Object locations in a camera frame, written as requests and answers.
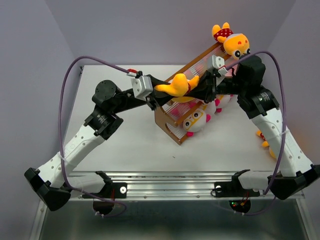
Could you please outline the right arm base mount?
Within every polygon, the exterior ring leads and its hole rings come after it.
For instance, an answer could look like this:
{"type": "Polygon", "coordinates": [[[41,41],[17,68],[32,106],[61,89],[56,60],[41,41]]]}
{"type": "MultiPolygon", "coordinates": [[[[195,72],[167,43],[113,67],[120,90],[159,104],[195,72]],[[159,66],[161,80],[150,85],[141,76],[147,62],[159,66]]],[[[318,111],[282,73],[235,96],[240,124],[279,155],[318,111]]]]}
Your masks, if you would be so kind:
{"type": "Polygon", "coordinates": [[[210,193],[216,198],[230,198],[229,206],[236,213],[247,214],[251,209],[251,197],[259,197],[260,192],[253,189],[244,189],[236,181],[218,181],[210,193]]]}

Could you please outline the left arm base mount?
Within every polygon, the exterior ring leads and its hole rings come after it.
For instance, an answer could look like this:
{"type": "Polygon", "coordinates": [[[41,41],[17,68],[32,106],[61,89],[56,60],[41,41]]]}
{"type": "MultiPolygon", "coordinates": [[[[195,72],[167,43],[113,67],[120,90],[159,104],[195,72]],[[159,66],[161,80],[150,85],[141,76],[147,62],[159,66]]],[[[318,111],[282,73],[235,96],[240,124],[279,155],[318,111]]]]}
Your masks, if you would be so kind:
{"type": "Polygon", "coordinates": [[[96,216],[102,218],[117,217],[127,210],[124,203],[119,203],[119,200],[127,197],[128,184],[126,182],[114,182],[108,184],[98,194],[100,198],[107,199],[108,202],[93,200],[92,209],[96,216]]]}

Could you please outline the yellow bear plush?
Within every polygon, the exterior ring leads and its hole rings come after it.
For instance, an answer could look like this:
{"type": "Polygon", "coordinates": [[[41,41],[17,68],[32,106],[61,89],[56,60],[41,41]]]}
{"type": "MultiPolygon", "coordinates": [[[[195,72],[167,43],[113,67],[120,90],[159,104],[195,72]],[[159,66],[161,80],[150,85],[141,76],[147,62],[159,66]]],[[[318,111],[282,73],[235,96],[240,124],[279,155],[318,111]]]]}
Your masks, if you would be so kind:
{"type": "Polygon", "coordinates": [[[195,89],[200,82],[198,75],[192,79],[187,79],[184,73],[176,74],[169,84],[159,84],[154,87],[158,92],[166,93],[173,97],[172,101],[176,103],[187,103],[193,101],[195,98],[187,96],[193,89],[195,89]]]}
{"type": "Polygon", "coordinates": [[[258,131],[256,132],[256,135],[257,135],[259,138],[262,139],[262,144],[261,144],[261,146],[262,146],[263,148],[267,148],[269,154],[271,155],[271,157],[274,158],[274,159],[276,159],[276,155],[275,155],[275,153],[273,152],[273,150],[271,149],[271,147],[270,147],[269,143],[267,142],[267,140],[266,140],[265,136],[263,135],[263,133],[262,133],[260,130],[258,130],[258,131]]]}
{"type": "Polygon", "coordinates": [[[228,22],[225,22],[222,26],[215,24],[211,33],[214,40],[222,44],[224,51],[235,60],[239,60],[241,56],[251,53],[247,36],[243,33],[234,33],[228,22]]]}

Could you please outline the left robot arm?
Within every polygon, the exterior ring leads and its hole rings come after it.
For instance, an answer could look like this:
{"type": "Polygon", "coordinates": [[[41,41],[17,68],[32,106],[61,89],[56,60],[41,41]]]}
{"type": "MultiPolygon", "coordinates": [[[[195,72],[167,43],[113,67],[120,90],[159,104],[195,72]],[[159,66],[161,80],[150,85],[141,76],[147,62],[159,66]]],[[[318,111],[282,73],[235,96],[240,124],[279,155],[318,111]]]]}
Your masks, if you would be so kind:
{"type": "Polygon", "coordinates": [[[117,184],[103,171],[96,171],[92,177],[70,177],[70,173],[95,148],[107,141],[123,123],[117,114],[143,105],[152,110],[172,99],[155,88],[169,86],[168,82],[152,75],[138,72],[133,77],[132,88],[120,90],[111,80],[99,82],[92,101],[93,112],[85,119],[77,133],[67,144],[61,144],[58,153],[38,168],[26,170],[24,177],[32,190],[50,211],[61,209],[71,198],[82,196],[109,203],[125,198],[120,192],[124,183],[117,184]]]}

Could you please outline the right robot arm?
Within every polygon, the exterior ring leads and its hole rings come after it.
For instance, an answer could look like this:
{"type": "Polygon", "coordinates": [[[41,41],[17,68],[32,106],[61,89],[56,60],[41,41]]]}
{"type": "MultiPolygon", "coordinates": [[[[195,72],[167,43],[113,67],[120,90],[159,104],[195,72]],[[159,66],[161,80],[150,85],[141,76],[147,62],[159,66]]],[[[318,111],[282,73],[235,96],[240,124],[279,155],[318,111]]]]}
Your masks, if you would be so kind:
{"type": "Polygon", "coordinates": [[[266,66],[256,54],[246,54],[234,64],[225,65],[222,57],[206,61],[199,85],[188,96],[208,103],[217,94],[237,95],[237,103],[261,131],[277,158],[274,171],[266,173],[245,169],[231,181],[220,183],[216,197],[241,197],[247,190],[272,192],[285,200],[320,178],[320,166],[304,154],[286,123],[286,104],[279,104],[273,93],[262,85],[266,66]],[[232,76],[228,70],[237,66],[232,76]]]}

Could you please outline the white glasses plush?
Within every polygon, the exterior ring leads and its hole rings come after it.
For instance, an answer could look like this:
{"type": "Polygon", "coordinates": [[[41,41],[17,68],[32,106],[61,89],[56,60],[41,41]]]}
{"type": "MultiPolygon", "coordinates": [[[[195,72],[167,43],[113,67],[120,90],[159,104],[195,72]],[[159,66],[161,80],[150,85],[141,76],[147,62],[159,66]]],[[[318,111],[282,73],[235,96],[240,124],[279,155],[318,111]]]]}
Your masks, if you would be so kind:
{"type": "MultiPolygon", "coordinates": [[[[178,120],[185,113],[191,110],[197,103],[194,101],[189,101],[185,103],[177,103],[172,109],[169,110],[170,116],[178,120]]],[[[211,115],[206,114],[202,109],[196,108],[191,114],[189,114],[186,119],[178,125],[177,128],[173,126],[168,126],[168,128],[178,137],[182,138],[184,135],[187,137],[192,137],[194,133],[201,131],[207,122],[211,120],[211,115]]]]}
{"type": "Polygon", "coordinates": [[[217,94],[214,100],[216,113],[220,113],[223,108],[230,102],[232,95],[217,94]]]}
{"type": "Polygon", "coordinates": [[[215,101],[205,103],[204,101],[201,100],[200,102],[201,102],[201,105],[199,108],[205,111],[206,114],[212,116],[216,113],[217,106],[215,101]]]}

